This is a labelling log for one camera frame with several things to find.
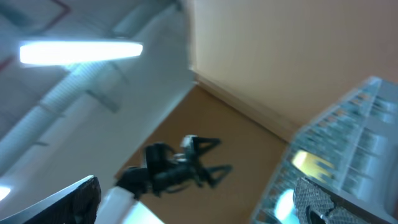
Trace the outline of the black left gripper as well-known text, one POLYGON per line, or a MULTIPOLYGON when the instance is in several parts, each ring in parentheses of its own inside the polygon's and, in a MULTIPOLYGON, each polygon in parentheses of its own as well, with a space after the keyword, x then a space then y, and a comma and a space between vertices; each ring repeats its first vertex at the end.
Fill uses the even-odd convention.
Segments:
MULTIPOLYGON (((202 186, 202 163, 200 156, 221 144, 218 138, 193 138, 195 156, 187 157, 177 153, 166 143, 155 143, 145 148, 146 168, 149 173, 150 189, 156 196, 163 192, 174 194, 189 187, 188 182, 202 186)), ((231 165, 205 167, 203 178, 215 188, 233 170, 231 165)))

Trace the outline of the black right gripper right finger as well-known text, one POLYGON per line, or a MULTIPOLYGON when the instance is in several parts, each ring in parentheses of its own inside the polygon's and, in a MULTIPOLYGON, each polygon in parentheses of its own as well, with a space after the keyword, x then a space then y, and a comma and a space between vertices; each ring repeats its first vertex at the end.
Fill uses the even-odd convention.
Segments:
POLYGON ((296 181, 293 201, 300 224, 371 224, 373 219, 358 209, 346 208, 331 192, 306 177, 296 181))

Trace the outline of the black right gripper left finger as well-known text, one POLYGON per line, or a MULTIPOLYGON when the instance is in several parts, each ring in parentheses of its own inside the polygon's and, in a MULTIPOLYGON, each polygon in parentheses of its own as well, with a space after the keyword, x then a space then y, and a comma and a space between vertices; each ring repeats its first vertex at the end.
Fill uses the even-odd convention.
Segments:
POLYGON ((1 224, 94 224, 100 202, 100 182, 89 175, 2 219, 1 224))

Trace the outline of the light blue bowl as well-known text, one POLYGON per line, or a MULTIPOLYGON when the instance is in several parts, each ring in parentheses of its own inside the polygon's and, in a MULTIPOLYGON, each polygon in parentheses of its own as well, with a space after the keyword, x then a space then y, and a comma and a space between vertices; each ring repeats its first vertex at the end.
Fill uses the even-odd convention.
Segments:
POLYGON ((294 189, 287 189, 282 192, 275 204, 274 216, 281 224, 300 224, 293 196, 294 189))

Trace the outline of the yellow plastic cup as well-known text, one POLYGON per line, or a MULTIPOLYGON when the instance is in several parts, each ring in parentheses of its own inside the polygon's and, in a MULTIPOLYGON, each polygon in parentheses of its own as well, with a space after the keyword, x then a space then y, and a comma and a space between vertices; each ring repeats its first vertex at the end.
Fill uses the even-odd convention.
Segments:
POLYGON ((333 178, 334 165, 310 152, 299 150, 292 160, 292 165, 309 177, 326 182, 333 178))

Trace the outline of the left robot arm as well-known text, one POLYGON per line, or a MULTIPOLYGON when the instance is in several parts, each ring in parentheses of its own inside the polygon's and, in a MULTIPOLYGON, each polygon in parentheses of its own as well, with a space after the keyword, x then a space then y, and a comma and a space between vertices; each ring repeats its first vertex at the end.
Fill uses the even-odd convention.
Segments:
POLYGON ((143 165, 128 167, 122 172, 100 203, 95 222, 121 222, 145 194, 156 197, 176 194, 192 184, 199 188, 206 184, 212 189, 217 187, 233 170, 233 166, 205 167, 200 158, 220 144, 218 138, 186 135, 180 145, 182 152, 177 152, 164 142, 146 146, 143 165))

